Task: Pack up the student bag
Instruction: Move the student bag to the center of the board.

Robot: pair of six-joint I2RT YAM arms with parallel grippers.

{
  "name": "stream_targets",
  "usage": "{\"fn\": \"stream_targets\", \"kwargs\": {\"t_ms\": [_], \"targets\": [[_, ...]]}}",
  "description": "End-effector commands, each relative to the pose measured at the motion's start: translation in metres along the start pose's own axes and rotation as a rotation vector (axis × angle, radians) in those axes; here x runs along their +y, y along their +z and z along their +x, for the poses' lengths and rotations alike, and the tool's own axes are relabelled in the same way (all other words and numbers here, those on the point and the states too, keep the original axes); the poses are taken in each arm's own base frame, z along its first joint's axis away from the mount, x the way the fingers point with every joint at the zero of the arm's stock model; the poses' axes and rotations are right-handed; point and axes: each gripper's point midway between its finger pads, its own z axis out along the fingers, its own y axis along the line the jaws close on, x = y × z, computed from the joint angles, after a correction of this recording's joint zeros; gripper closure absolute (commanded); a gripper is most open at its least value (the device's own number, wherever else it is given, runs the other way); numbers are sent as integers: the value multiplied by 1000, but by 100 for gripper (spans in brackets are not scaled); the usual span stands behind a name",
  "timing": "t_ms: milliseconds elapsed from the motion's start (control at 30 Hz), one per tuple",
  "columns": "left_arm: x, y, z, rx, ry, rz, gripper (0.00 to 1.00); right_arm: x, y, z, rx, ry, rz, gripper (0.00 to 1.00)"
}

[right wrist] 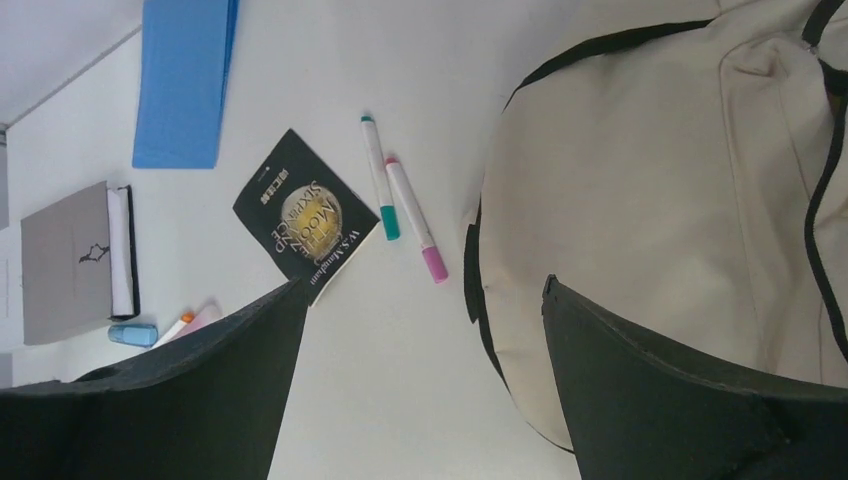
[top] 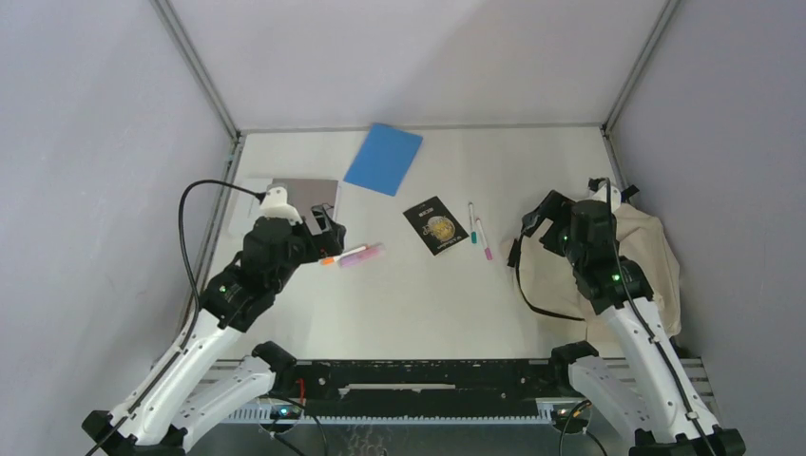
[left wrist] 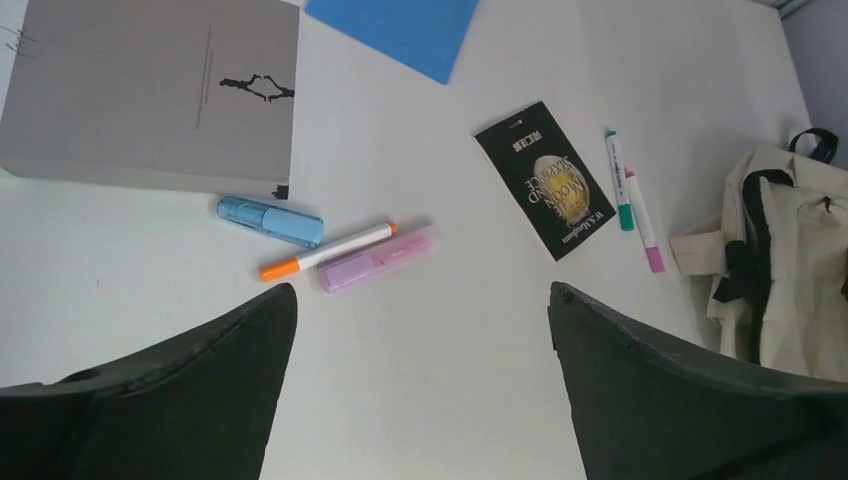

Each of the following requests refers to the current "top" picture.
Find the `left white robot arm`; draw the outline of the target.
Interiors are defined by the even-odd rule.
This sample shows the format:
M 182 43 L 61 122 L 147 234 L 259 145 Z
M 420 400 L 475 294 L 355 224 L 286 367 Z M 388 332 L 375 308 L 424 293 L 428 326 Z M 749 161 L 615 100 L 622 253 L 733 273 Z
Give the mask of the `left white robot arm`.
M 290 393 L 296 358 L 274 342 L 258 344 L 236 371 L 206 391 L 193 391 L 219 357 L 270 309 L 296 269 L 344 250 L 346 229 L 321 206 L 314 235 L 295 209 L 259 217 L 242 248 L 210 278 L 196 311 L 157 365 L 110 411 L 82 423 L 95 450 L 108 455 L 184 455 L 235 409 L 271 392 Z

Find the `pink translucent tube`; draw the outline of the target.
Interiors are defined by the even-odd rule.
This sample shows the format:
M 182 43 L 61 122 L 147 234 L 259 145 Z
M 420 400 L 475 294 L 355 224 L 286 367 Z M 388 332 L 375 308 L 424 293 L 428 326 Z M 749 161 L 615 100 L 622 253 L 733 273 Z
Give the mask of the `pink translucent tube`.
M 383 243 L 377 243 L 368 246 L 369 248 L 363 252 L 344 257 L 343 259 L 337 262 L 338 266 L 340 268 L 348 268 L 356 266 L 357 264 L 378 257 L 385 252 L 385 246 Z

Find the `pink capped white pen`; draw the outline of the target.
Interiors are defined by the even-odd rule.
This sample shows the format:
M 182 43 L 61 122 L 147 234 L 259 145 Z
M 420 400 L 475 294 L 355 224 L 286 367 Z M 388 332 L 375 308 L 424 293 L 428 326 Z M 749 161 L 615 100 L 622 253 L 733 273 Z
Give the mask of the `pink capped white pen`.
M 488 240 L 487 240 L 487 237 L 486 237 L 483 222 L 482 222 L 482 220 L 480 218 L 475 219 L 475 227 L 476 227 L 477 237 L 478 237 L 478 240 L 479 240 L 481 246 L 483 247 L 486 260 L 492 261 L 493 260 L 493 254 L 492 254 L 492 251 L 491 251 L 491 249 L 489 247 L 489 243 L 488 243 Z

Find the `beige canvas student bag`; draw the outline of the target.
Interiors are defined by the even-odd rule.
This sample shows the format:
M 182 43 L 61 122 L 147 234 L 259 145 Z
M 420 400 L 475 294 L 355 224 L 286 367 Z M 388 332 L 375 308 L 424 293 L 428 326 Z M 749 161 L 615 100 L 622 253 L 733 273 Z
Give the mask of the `beige canvas student bag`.
M 670 336 L 679 334 L 681 270 L 661 220 L 626 202 L 615 211 L 615 216 L 620 255 L 642 268 L 665 332 Z M 536 314 L 556 321 L 581 323 L 593 331 L 604 332 L 605 323 L 578 292 L 569 263 L 539 242 L 546 230 L 543 226 L 531 237 L 502 245 L 508 254 L 507 265 L 515 276 L 515 290 Z

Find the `black booklet with gold emblem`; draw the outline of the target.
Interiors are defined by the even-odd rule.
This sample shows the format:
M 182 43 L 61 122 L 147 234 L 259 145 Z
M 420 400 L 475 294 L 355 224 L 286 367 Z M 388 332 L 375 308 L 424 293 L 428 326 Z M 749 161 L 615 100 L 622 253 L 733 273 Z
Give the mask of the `black booklet with gold emblem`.
M 403 216 L 435 257 L 470 237 L 437 196 L 410 207 Z

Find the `teal capped white pen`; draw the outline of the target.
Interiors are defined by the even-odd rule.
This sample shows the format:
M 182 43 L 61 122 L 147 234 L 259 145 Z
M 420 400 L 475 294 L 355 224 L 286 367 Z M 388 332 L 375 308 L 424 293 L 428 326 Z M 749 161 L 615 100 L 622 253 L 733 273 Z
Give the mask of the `teal capped white pen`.
M 469 225 L 470 225 L 470 239 L 471 243 L 476 244 L 477 240 L 477 233 L 475 230 L 475 212 L 474 212 L 474 205 L 472 202 L 468 203 L 468 212 L 469 212 Z

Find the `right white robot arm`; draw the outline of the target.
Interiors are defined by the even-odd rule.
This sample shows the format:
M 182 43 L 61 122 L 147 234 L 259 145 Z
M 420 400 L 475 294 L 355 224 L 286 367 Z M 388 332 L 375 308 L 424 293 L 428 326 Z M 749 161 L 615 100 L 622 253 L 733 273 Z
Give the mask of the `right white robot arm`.
M 552 350 L 553 389 L 584 396 L 630 442 L 631 455 L 744 454 L 739 431 L 719 423 L 686 374 L 643 270 L 619 254 L 610 200 L 574 201 L 552 190 L 523 216 L 519 239 L 546 220 L 540 243 L 568 261 L 577 290 L 615 334 L 636 384 L 631 389 L 612 376 L 581 341 Z

